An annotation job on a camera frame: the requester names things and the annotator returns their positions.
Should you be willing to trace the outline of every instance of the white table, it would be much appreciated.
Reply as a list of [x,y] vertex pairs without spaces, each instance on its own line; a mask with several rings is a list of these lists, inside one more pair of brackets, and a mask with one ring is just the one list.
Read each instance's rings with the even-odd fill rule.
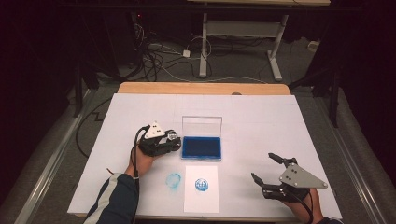
[[[294,96],[124,93],[116,94],[111,102],[68,213],[89,211],[109,178],[106,168],[124,171],[140,127],[157,120],[165,130],[181,133],[182,116],[223,118],[222,160],[182,161],[178,151],[155,161],[140,182],[139,218],[295,220],[282,203],[264,199],[251,178],[253,172],[265,183],[280,184],[278,177],[285,168],[269,159],[269,152],[297,158],[302,167],[328,183]],[[174,173],[183,181],[187,165],[218,166],[219,213],[184,213],[184,185],[169,189],[165,181]],[[323,213],[341,217],[331,187],[318,191]]]

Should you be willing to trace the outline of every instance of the cable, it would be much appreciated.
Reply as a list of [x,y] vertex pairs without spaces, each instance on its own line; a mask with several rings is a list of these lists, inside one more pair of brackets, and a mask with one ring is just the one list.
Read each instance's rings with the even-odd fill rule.
[[139,183],[139,171],[137,170],[137,157],[136,157],[136,148],[137,148],[137,137],[142,131],[147,131],[149,129],[149,125],[142,127],[137,131],[136,135],[134,136],[134,146],[131,149],[131,155],[130,155],[130,161],[132,166],[134,167],[134,183],[136,185],[136,191],[137,191],[137,203],[136,203],[136,209],[134,210],[134,217],[136,216],[136,211],[137,211],[137,206],[139,205],[139,197],[140,197],[140,183]]
[[311,190],[309,190],[308,194],[309,194],[309,198],[311,199],[311,211],[313,212],[314,211],[314,201],[312,199]]
[[205,83],[205,82],[217,82],[217,81],[222,81],[222,80],[227,80],[227,79],[234,79],[234,78],[242,78],[242,79],[249,79],[249,80],[254,80],[260,83],[265,83],[268,84],[267,82],[258,80],[256,78],[252,78],[252,77],[224,77],[224,78],[218,78],[218,79],[212,79],[212,80],[205,80],[205,81],[191,81],[191,80],[187,80],[187,79],[183,79],[180,77],[175,77],[174,75],[172,75],[168,70],[166,70],[166,68],[162,67],[163,71],[165,71],[169,76],[171,76],[174,79],[180,80],[180,81],[185,81],[185,82],[191,82],[191,83]]
[[139,33],[137,34],[136,39],[139,39],[140,34],[142,34],[142,38],[141,38],[140,44],[139,44],[139,46],[138,46],[138,47],[140,47],[140,46],[143,44],[143,40],[144,40],[144,38],[145,38],[145,30],[144,30],[143,27],[142,27],[141,25],[139,25],[139,24],[136,24],[136,26],[139,27]]
[[[172,49],[172,48],[169,48],[169,47],[167,47],[167,46],[165,46],[165,45],[160,45],[160,44],[150,44],[150,45],[154,45],[154,46],[162,46],[161,48],[159,48],[159,49],[151,49],[151,50],[153,50],[153,51],[155,51],[155,52],[159,52],[159,53],[165,53],[165,54],[177,54],[177,55],[183,55],[182,53],[179,53],[179,52],[177,52],[177,50],[175,50],[175,49]],[[170,50],[172,50],[172,51],[160,51],[160,49],[162,49],[162,48],[166,48],[166,49],[170,49]],[[199,60],[200,58],[186,58],[186,57],[181,57],[181,58],[178,58],[178,59],[189,59],[189,60]]]
[[79,129],[81,128],[81,126],[82,126],[82,124],[85,122],[85,120],[91,115],[91,114],[93,114],[93,112],[97,109],[97,108],[99,108],[101,105],[104,105],[106,102],[108,102],[108,101],[110,101],[111,99],[112,99],[113,97],[110,97],[110,98],[108,98],[108,99],[106,99],[105,101],[103,101],[101,104],[99,104],[96,108],[94,108],[82,121],[81,121],[81,123],[78,125],[78,127],[77,127],[77,130],[76,130],[76,144],[77,144],[77,148],[78,148],[78,151],[85,157],[85,158],[89,158],[90,156],[88,156],[83,150],[82,150],[82,148],[81,148],[81,145],[79,144],[79,141],[78,141],[78,133],[79,133]]
[[301,199],[299,199],[293,193],[289,192],[287,189],[283,189],[283,190],[287,195],[289,195],[290,197],[295,199],[298,203],[300,203],[303,206],[303,208],[305,208],[306,212],[309,214],[309,220],[308,220],[307,224],[312,224],[312,221],[314,220],[314,215],[312,214],[312,210],[310,210],[309,207],[306,205],[306,203],[304,203]]
[[210,55],[210,53],[212,52],[212,45],[210,44],[209,40],[207,40],[206,38],[203,38],[201,35],[196,36],[195,38],[193,38],[190,42],[190,44],[192,44],[192,41],[196,40],[196,39],[203,39],[206,41],[207,44],[209,44],[209,53],[206,54],[206,57]]

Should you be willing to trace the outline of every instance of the table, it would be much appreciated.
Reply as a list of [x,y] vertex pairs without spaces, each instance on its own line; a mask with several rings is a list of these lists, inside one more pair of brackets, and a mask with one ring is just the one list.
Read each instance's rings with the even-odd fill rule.
[[[235,92],[243,95],[229,95]],[[297,102],[285,85],[128,82],[121,84],[119,93],[113,97],[68,212],[76,215],[88,212],[99,188],[109,177],[106,168],[123,172],[134,134],[147,124],[145,122],[159,118],[165,130],[172,127],[180,133],[179,117],[191,114],[222,115],[223,159],[218,162],[181,161],[178,152],[163,156],[141,180],[136,217],[293,221],[294,215],[282,203],[262,197],[261,189],[250,176],[253,172],[265,182],[280,184],[277,179],[285,168],[268,159],[268,152],[296,157],[302,167],[329,182]],[[184,213],[184,187],[172,191],[165,186],[165,179],[171,173],[178,173],[184,178],[187,165],[206,164],[219,167],[220,212]],[[323,213],[340,217],[331,188],[320,189],[319,193]]]
[[[211,3],[237,3],[255,5],[283,5],[283,6],[328,6],[330,0],[189,0],[193,2]],[[209,21],[207,13],[204,13],[202,31],[202,49],[200,61],[200,77],[206,77],[207,51],[206,42],[208,35],[233,35],[274,37],[275,42],[272,50],[267,51],[267,57],[276,81],[282,80],[279,66],[276,62],[276,53],[282,40],[283,32],[289,15],[283,15],[281,22],[255,22],[255,21]]]

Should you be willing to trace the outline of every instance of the blue stamp mark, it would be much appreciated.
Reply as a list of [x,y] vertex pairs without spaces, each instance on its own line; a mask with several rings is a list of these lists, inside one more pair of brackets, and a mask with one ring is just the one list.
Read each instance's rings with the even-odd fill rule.
[[181,176],[179,174],[170,174],[168,177],[166,177],[166,185],[169,187],[169,189],[176,190],[180,180]]
[[205,179],[197,179],[195,181],[195,188],[199,191],[206,191],[209,188],[209,183]]

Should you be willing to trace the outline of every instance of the white paper sheet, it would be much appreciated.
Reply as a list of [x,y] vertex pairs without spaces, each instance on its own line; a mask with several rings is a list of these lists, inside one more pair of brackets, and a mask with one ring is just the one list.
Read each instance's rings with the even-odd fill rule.
[[184,212],[219,213],[217,166],[186,166]]

